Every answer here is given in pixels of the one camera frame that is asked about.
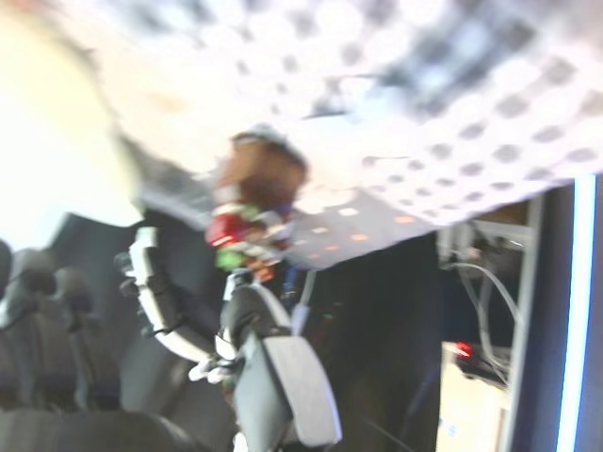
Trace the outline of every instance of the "dark floor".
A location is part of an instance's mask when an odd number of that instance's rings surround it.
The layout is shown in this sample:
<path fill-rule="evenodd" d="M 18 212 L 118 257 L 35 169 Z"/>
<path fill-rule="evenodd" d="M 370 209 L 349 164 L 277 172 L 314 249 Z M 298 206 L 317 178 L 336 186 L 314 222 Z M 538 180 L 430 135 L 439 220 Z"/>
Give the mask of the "dark floor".
<path fill-rule="evenodd" d="M 199 233 L 160 215 L 150 221 L 161 229 L 169 273 L 211 334 L 224 275 L 213 268 Z M 124 407 L 162 414 L 211 450 L 225 450 L 234 416 L 217 388 L 187 382 L 188 363 L 141 338 L 137 305 L 118 291 L 121 276 L 112 260 L 133 236 L 134 229 L 73 217 L 52 250 L 61 265 L 87 275 L 122 370 Z M 435 449 L 444 337 L 439 279 L 432 235 L 318 274 L 307 330 L 341 411 L 344 440 L 333 451 L 405 450 L 397 441 L 417 452 Z"/>

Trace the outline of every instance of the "polka dot fabric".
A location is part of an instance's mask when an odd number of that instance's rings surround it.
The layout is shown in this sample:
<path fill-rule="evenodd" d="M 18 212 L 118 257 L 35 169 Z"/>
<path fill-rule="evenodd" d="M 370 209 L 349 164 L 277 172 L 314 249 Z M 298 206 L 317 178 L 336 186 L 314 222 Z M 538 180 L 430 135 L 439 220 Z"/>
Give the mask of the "polka dot fabric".
<path fill-rule="evenodd" d="M 304 154 L 310 180 L 290 256 L 301 265 L 329 266 L 603 169 L 603 54 L 569 24 L 580 2 L 54 4 L 148 155 L 206 183 L 228 137 L 257 123 Z"/>

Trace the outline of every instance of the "red object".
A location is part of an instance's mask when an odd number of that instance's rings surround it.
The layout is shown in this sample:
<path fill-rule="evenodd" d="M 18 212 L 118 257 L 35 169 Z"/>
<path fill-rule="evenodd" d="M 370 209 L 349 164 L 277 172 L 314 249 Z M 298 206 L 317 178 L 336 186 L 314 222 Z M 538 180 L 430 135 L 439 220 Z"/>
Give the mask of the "red object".
<path fill-rule="evenodd" d="M 205 239 L 214 248 L 227 247 L 240 242 L 247 229 L 245 221 L 239 215 L 220 214 L 213 218 L 205 233 Z"/>
<path fill-rule="evenodd" d="M 466 360 L 470 360 L 473 356 L 473 347 L 470 346 L 467 342 L 457 342 L 456 354 Z"/>

